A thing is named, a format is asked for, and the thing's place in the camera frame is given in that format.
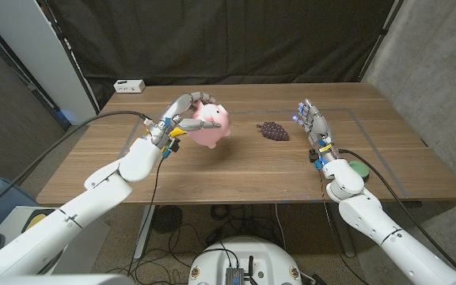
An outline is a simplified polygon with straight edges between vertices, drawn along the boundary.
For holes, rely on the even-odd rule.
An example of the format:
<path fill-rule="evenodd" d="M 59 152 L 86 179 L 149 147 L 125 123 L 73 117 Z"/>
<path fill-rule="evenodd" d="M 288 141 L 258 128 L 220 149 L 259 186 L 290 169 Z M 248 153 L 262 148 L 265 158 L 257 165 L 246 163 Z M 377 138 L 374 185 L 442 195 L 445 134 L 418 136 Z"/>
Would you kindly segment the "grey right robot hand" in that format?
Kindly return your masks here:
<path fill-rule="evenodd" d="M 308 98 L 298 104 L 298 115 L 293 116 L 292 120 L 303 128 L 312 146 L 333 143 L 329 124 Z"/>

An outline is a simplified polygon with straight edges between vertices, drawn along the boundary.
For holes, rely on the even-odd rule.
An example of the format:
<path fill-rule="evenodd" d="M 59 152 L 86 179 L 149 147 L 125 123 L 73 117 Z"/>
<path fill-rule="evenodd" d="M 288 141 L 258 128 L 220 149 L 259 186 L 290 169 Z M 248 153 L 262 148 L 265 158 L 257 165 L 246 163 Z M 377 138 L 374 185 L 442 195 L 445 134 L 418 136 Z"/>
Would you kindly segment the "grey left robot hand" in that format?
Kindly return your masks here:
<path fill-rule="evenodd" d="M 170 139 L 170 132 L 179 127 L 183 131 L 198 131 L 204 128 L 220 128 L 222 125 L 200 119 L 184 119 L 181 114 L 188 111 L 195 103 L 206 101 L 214 103 L 215 99 L 203 92 L 185 93 L 173 101 L 162 113 L 157 122 L 149 127 L 148 139 L 159 149 Z"/>

